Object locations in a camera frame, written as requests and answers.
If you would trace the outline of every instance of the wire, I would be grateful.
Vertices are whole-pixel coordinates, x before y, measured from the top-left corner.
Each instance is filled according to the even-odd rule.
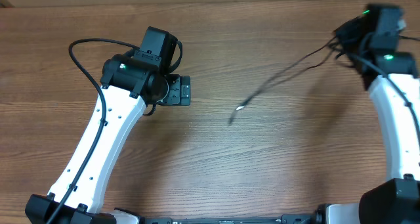
[[[407,97],[401,91],[401,89],[389,78],[389,75],[386,72],[384,72],[382,69],[380,69],[378,66],[374,65],[372,62],[370,62],[370,61],[366,60],[365,58],[362,58],[362,57],[360,57],[356,54],[346,53],[346,55],[348,55],[351,58],[356,59],[357,61],[361,62],[362,64],[365,64],[366,66],[369,66],[372,70],[375,70],[378,74],[382,75],[382,77],[384,77],[391,84],[392,88],[394,88],[394,90],[397,92],[397,94],[404,101],[404,106],[407,106],[409,108],[411,116],[413,117],[415,132],[417,134],[417,142],[420,146],[420,126],[419,126],[419,120],[417,119],[417,115],[415,114],[414,109],[413,109],[413,103],[410,102],[407,99]]]
[[[76,66],[85,74],[85,76],[89,79],[89,81],[93,84],[93,86],[95,87],[95,89],[98,91],[99,98],[100,98],[100,103],[102,104],[102,117],[100,119],[98,132],[96,132],[96,136],[95,136],[95,138],[93,140],[93,143],[92,143],[91,148],[89,149],[89,151],[88,151],[88,153],[87,153],[87,155],[86,155],[83,163],[80,165],[79,171],[77,171],[76,176],[74,177],[72,183],[69,185],[69,188],[68,188],[67,192],[65,193],[65,195],[61,199],[61,201],[58,204],[58,206],[55,209],[55,211],[51,214],[50,218],[48,218],[47,224],[51,224],[54,221],[55,217],[60,212],[60,210],[62,209],[63,205],[66,203],[68,197],[71,195],[72,191],[74,190],[74,187],[76,186],[77,181],[79,180],[81,174],[83,173],[83,170],[85,169],[85,167],[87,165],[87,162],[91,158],[91,156],[93,154],[93,151],[95,150],[95,147],[98,144],[100,135],[101,135],[102,130],[104,129],[104,126],[106,124],[106,120],[105,120],[106,119],[106,102],[105,102],[104,93],[102,92],[100,86],[95,81],[95,79],[90,75],[90,73],[88,73],[88,71],[86,69],[84,69],[84,67],[79,63],[79,61],[76,59],[76,57],[73,54],[73,47],[75,45],[77,45],[79,43],[87,43],[87,42],[115,43],[115,44],[119,44],[119,45],[124,45],[124,46],[127,46],[127,47],[131,47],[131,48],[134,48],[134,49],[138,49],[138,47],[136,45],[132,45],[130,43],[124,43],[124,42],[121,42],[121,41],[116,41],[116,40],[111,40],[111,39],[101,39],[101,38],[80,39],[80,40],[74,41],[68,47],[68,53],[70,55],[70,58],[72,58],[73,62],[76,64]]]
[[[177,41],[177,44],[178,44],[178,47],[179,47],[179,57],[178,57],[178,60],[172,66],[169,67],[168,72],[166,72],[166,74],[170,74],[170,73],[174,72],[178,68],[179,64],[181,63],[181,59],[182,59],[182,43],[181,43],[181,41],[178,40]]]
[[[155,103],[155,104],[153,104],[153,107],[152,107],[152,109],[149,111],[149,113],[147,113],[147,114],[143,114],[143,116],[151,116],[151,115],[153,115],[153,113],[155,113],[155,111],[156,111],[156,103]]]
[[[297,62],[295,62],[295,63],[293,63],[292,65],[290,65],[290,66],[288,66],[288,67],[286,67],[285,69],[283,69],[283,70],[281,70],[281,71],[279,71],[279,72],[277,72],[275,75],[273,75],[272,77],[270,77],[268,80],[266,80],[252,95],[250,95],[250,96],[248,96],[233,112],[232,112],[232,115],[230,116],[230,119],[229,119],[229,122],[228,122],[228,124],[229,125],[231,125],[232,123],[233,123],[233,121],[234,121],[234,119],[235,119],[235,117],[236,117],[236,114],[238,113],[238,111],[239,110],[242,110],[242,109],[244,109],[256,96],[258,96],[258,95],[260,95],[261,93],[264,93],[265,91],[267,91],[268,89],[271,89],[272,87],[274,87],[274,86],[276,86],[276,85],[279,85],[279,84],[281,84],[281,83],[284,83],[285,81],[288,81],[288,80],[291,80],[291,79],[293,79],[293,78],[295,78],[295,77],[297,77],[297,76],[299,76],[300,74],[302,74],[303,72],[305,72],[305,71],[307,71],[307,70],[309,70],[309,69],[312,69],[312,68],[315,68],[315,67],[317,67],[317,66],[320,66],[321,64],[323,64],[328,58],[329,58],[329,56],[331,56],[331,54],[332,54],[332,52],[329,54],[329,56],[325,59],[325,60],[323,60],[323,62],[322,63],[320,63],[320,64],[318,64],[318,65],[315,65],[315,66],[311,66],[311,67],[308,67],[308,68],[306,68],[306,69],[304,69],[304,70],[302,70],[302,71],[300,71],[300,72],[298,72],[298,74],[297,75],[293,75],[293,76],[291,76],[290,78],[287,78],[287,79],[285,79],[285,80],[283,80],[283,81],[279,81],[278,83],[274,83],[274,84],[272,84],[272,85],[269,85],[271,82],[273,82],[275,79],[277,79],[277,78],[279,78],[280,76],[282,76],[282,74],[283,73],[285,73],[286,71],[288,71],[288,70],[290,70],[290,69],[292,69],[293,67],[295,67],[296,65],[298,65],[299,63],[301,63],[304,59],[306,59],[306,58],[308,58],[308,57],[310,57],[310,56],[312,56],[313,54],[315,54],[315,53],[317,53],[317,52],[319,52],[319,51],[321,51],[322,49],[324,49],[324,48],[326,48],[327,46],[329,46],[330,45],[330,43],[335,39],[336,37],[333,37],[332,39],[330,39],[324,46],[322,46],[322,47],[320,47],[319,49],[317,49],[317,50],[315,50],[315,51],[313,51],[313,52],[311,52],[311,53],[309,53],[309,54],[307,54],[306,56],[304,56],[304,57],[302,57],[301,59],[299,59]]]
[[[363,57],[363,54],[365,53],[364,51],[365,51],[366,43],[368,43],[369,39],[373,36],[373,34],[374,34],[373,32],[369,32],[361,40],[360,45],[359,45],[359,56]]]
[[[418,37],[407,37],[407,36],[401,36],[401,35],[400,35],[400,39],[420,41],[420,38],[418,38]]]

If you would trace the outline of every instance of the black plastic housing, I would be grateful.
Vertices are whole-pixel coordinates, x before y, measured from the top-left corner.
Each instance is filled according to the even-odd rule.
[[[413,179],[392,179],[365,193],[359,203],[360,223],[420,223],[419,185]]]
[[[170,74],[177,41],[178,39],[169,32],[149,27],[134,58],[157,66],[162,75]]]
[[[33,194],[25,207],[25,214],[32,224],[46,224],[48,218],[57,208],[58,202],[49,197]],[[86,213],[68,206],[63,206],[60,215],[53,223],[59,224],[116,224],[117,220],[111,214]]]
[[[190,76],[170,74],[166,77],[166,80],[169,84],[169,92],[157,104],[161,106],[189,106],[191,104]]]
[[[350,20],[335,30],[343,54],[362,57],[386,74],[410,74],[417,77],[417,67],[409,53],[396,52],[399,41],[399,23],[403,11],[396,5],[368,4],[363,15]],[[349,57],[363,77],[368,90],[378,72]]]

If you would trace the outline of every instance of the white robotic arm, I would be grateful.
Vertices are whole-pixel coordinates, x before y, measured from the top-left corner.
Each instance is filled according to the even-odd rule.
[[[143,114],[146,105],[141,97],[130,97],[130,91],[109,86],[102,89],[106,105],[106,126],[102,136],[77,182],[75,189],[65,205],[77,208],[79,204],[87,206],[87,212],[99,213],[104,203],[104,194],[112,169],[118,159],[133,126]],[[98,131],[102,115],[102,103],[98,97],[92,118],[68,163],[49,193],[55,194],[54,201],[60,202],[72,183],[76,172],[85,159],[93,139]]]
[[[420,115],[420,82],[408,74],[390,74],[389,78],[404,92]],[[378,76],[369,87],[369,94],[378,113],[387,155],[386,180],[404,179],[411,174],[420,181],[420,149],[413,116],[389,81]]]

